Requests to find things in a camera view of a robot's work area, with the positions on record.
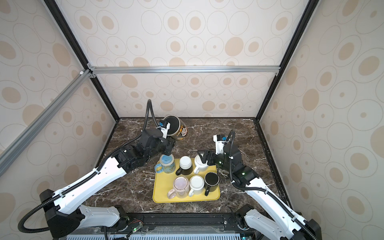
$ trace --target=blue mug handle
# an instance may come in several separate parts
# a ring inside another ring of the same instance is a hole
[[[163,172],[163,167],[161,166],[160,163],[158,163],[158,164],[155,165],[155,172],[156,172],[156,173],[162,173],[162,172]]]

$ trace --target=marble tabletop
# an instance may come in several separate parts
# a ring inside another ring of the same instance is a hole
[[[213,135],[228,134],[231,129],[236,130],[236,141],[244,165],[252,167],[264,180],[266,185],[278,195],[276,185],[268,166],[259,136],[252,119],[227,118],[182,118],[188,127],[186,137],[177,141],[172,150],[175,158],[182,156],[195,157],[199,149],[215,149]],[[105,154],[110,153],[128,139],[140,133],[143,118],[120,119]],[[147,128],[154,127],[152,120]],[[228,172],[218,170],[220,177],[221,196],[216,201],[183,202],[158,204],[152,200],[155,179],[154,165],[160,154],[151,159],[144,167],[137,168],[108,184],[85,201],[85,205],[92,207],[110,207],[122,205],[126,212],[230,212],[245,204],[254,206],[262,211],[260,205],[246,193],[234,188],[230,184]]]

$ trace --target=white mug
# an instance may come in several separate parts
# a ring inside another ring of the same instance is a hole
[[[188,193],[188,196],[192,197],[194,194],[201,194],[204,189],[204,179],[199,175],[194,175],[189,180],[189,187],[191,190]]]
[[[194,174],[198,174],[200,171],[204,172],[208,168],[207,162],[203,164],[199,155],[195,157],[195,166]]]

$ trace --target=white mug handle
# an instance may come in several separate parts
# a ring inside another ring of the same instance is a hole
[[[194,193],[194,190],[191,189],[191,190],[189,191],[189,193],[188,193],[188,196],[192,197],[194,194],[195,194],[195,193]]]
[[[200,170],[199,170],[199,167],[198,167],[198,166],[196,166],[196,167],[195,167],[195,170],[193,170],[193,173],[194,173],[194,174],[198,174],[198,173],[199,173],[199,171],[200,171]]]

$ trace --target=yellow tray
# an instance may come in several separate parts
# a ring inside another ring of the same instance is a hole
[[[180,161],[180,158],[175,159],[176,170],[179,169],[179,161]],[[192,167],[195,169],[194,158],[192,158]],[[152,196],[152,199],[153,199],[154,202],[156,202],[156,203],[197,202],[197,201],[213,201],[213,200],[219,199],[219,197],[220,197],[220,188],[219,188],[219,186],[217,186],[217,189],[215,191],[210,192],[208,194],[208,196],[205,196],[204,193],[201,193],[199,195],[194,194],[192,197],[187,196],[187,197],[182,198],[182,199],[177,197],[177,196],[172,198],[172,199],[169,199],[167,197],[167,193],[168,193],[169,190],[172,189],[173,181],[176,179],[176,177],[184,176],[182,174],[179,175],[179,176],[176,176],[176,170],[173,173],[165,173],[165,172],[156,173],[156,175],[155,175],[155,186],[154,186],[154,189],[153,189],[153,196]],[[202,176],[204,178],[204,176],[208,172],[215,172],[215,173],[217,173],[216,166],[209,166],[204,172],[200,171],[197,175]],[[194,174],[192,172],[191,174],[189,174],[187,176],[184,176],[184,177],[186,177],[188,180],[190,180],[191,177],[193,177],[194,175],[196,175],[196,174]]]

